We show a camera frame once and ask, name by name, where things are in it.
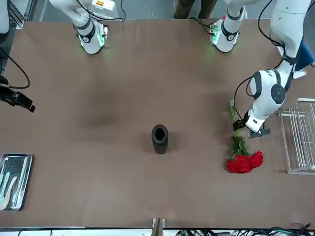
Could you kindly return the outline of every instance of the stainless steel tray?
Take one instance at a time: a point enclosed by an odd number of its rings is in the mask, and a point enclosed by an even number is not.
[[[18,211],[21,209],[26,186],[30,175],[31,164],[32,155],[30,154],[7,153],[0,158],[1,169],[0,173],[5,175],[7,172],[10,172],[10,178],[6,186],[6,190],[4,191],[5,192],[4,195],[6,195],[11,180],[14,177],[17,177],[17,180],[15,181],[11,191],[10,201],[5,211]],[[3,182],[4,180],[0,185],[0,190],[3,188]]]

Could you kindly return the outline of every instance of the metal wire rack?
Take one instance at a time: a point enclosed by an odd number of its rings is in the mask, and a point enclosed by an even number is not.
[[[315,175],[315,99],[299,98],[281,116],[289,174]]]

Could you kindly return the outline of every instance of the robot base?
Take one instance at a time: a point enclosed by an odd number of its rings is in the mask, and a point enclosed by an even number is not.
[[[228,41],[222,32],[221,25],[223,24],[223,19],[219,19],[213,24],[214,35],[210,35],[211,44],[215,45],[217,49],[221,52],[227,53],[231,51],[237,42],[239,33],[234,37],[232,41]]]
[[[79,37],[81,46],[88,54],[96,54],[106,45],[108,33],[107,27],[97,21],[94,21],[93,24],[95,25],[95,33],[89,43],[86,43],[84,39],[82,40]]]

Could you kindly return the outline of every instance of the flower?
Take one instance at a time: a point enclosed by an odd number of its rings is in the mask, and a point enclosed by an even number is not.
[[[236,155],[235,160],[227,161],[227,168],[232,173],[249,173],[253,169],[253,161],[251,157],[247,157],[244,155]]]
[[[261,151],[257,151],[251,156],[251,159],[252,159],[252,166],[254,168],[257,168],[263,163],[264,155],[262,154]]]

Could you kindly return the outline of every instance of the black cable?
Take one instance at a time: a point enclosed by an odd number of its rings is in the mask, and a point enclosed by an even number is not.
[[[175,236],[180,236],[182,234],[182,230],[179,230]]]
[[[250,77],[248,77],[247,79],[245,79],[245,80],[243,80],[239,85],[238,85],[238,87],[236,88],[236,90],[235,90],[235,93],[234,93],[234,109],[235,109],[235,111],[236,111],[236,113],[237,113],[237,115],[239,116],[239,118],[240,119],[243,119],[242,117],[241,117],[241,115],[238,113],[238,111],[237,111],[237,109],[236,109],[236,93],[237,93],[237,90],[239,89],[239,87],[243,84],[243,83],[245,83],[247,80],[249,80],[249,79],[251,79],[252,78],[252,76],[250,76]]]
[[[18,236],[20,236],[20,234],[21,234],[22,231],[27,231],[27,230],[26,230],[26,229],[21,229],[21,230],[19,231],[19,233],[18,233]]]
[[[310,226],[310,224],[307,224],[300,229],[284,229],[281,227],[272,227],[266,230],[256,230],[256,229],[247,229],[244,232],[240,229],[239,232],[236,234],[236,236],[248,236],[249,233],[252,233],[251,236],[259,236],[259,235],[265,235],[265,236],[274,236],[278,233],[285,234],[285,232],[288,232],[287,235],[290,236],[310,236],[309,231],[307,228]]]
[[[122,21],[124,21],[124,19],[123,19],[123,18],[120,18],[120,17],[119,17],[119,18],[114,18],[114,19],[107,19],[107,18],[102,18],[102,17],[96,16],[96,15],[94,14],[94,12],[89,11],[89,10],[81,3],[80,0],[76,0],[76,1],[77,1],[77,3],[89,14],[90,17],[91,17],[91,15],[92,15],[92,16],[94,16],[94,17],[96,17],[96,18],[99,18],[99,19],[105,20],[105,21],[114,21],[114,20],[122,20]]]
[[[261,15],[262,15],[262,13],[265,11],[265,9],[269,6],[269,4],[270,4],[272,1],[273,1],[273,0],[270,0],[270,1],[265,5],[265,7],[263,8],[263,10],[261,11],[261,13],[260,13],[260,15],[259,15],[259,17],[258,17],[258,29],[259,29],[259,31],[261,32],[261,34],[262,34],[265,38],[267,38],[267,39],[269,39],[271,42],[273,42],[274,45],[282,47],[282,44],[280,44],[279,42],[277,42],[277,41],[273,40],[272,38],[268,37],[268,36],[262,31],[262,29],[260,28],[260,18],[261,18]]]
[[[122,8],[122,11],[124,13],[124,21],[125,21],[126,20],[126,12],[125,12],[125,10],[123,8],[123,0],[120,2],[120,7]]]
[[[1,74],[1,72],[2,72],[2,69],[3,69],[3,67],[2,67],[2,57],[0,56],[0,74]]]
[[[207,232],[209,232],[211,236],[218,236],[218,234],[216,234],[216,233],[213,232],[212,230],[208,230]]]
[[[309,12],[309,10],[312,8],[312,6],[314,5],[314,3],[315,3],[315,1],[313,1],[313,3],[310,5],[309,9],[307,9],[307,12],[306,12],[306,13]]]
[[[201,230],[201,232],[203,233],[204,236],[209,236],[207,231]]]
[[[203,27],[203,30],[206,31],[207,34],[209,34],[209,35],[214,35],[213,33],[210,33],[209,31],[206,30],[206,27],[207,27],[207,28],[210,28],[211,25],[213,25],[213,23],[205,24],[205,23],[202,22],[201,19],[197,19],[197,18],[195,18],[195,17],[190,17],[190,19],[195,20],[197,23],[199,23],[199,24]]]
[[[246,85],[246,94],[247,94],[249,97],[254,97],[254,95],[248,93],[248,86],[250,85],[250,82],[251,82],[250,80],[248,80],[248,82],[247,82],[247,85]]]
[[[281,65],[281,63],[283,62],[283,58],[281,59],[281,61],[278,63],[278,65],[276,65],[275,67],[274,67],[274,69],[277,69],[278,67],[279,67],[279,65]]]
[[[30,79],[28,77],[28,75],[25,73],[25,71],[22,69],[22,67],[20,67],[20,65],[18,63],[15,62],[15,60],[12,59],[12,57],[10,57],[2,48],[0,48],[0,50],[2,51],[2,53],[7,56],[20,70],[21,72],[25,75],[25,78],[27,79],[28,81],[28,84],[25,85],[25,86],[11,86],[9,85],[9,88],[11,89],[27,89],[30,85],[31,85],[31,82],[30,82]]]
[[[195,230],[195,235],[196,233],[199,235],[199,236],[202,236],[197,230]]]
[[[188,233],[188,236],[194,236],[191,230],[186,230]]]
[[[196,21],[197,23],[201,24],[201,25],[204,26],[204,27],[210,28],[210,26],[213,25],[213,23],[205,24],[205,23],[203,23],[203,22],[201,21],[201,19],[197,19],[197,18],[195,18],[195,17],[190,17],[190,19]]]

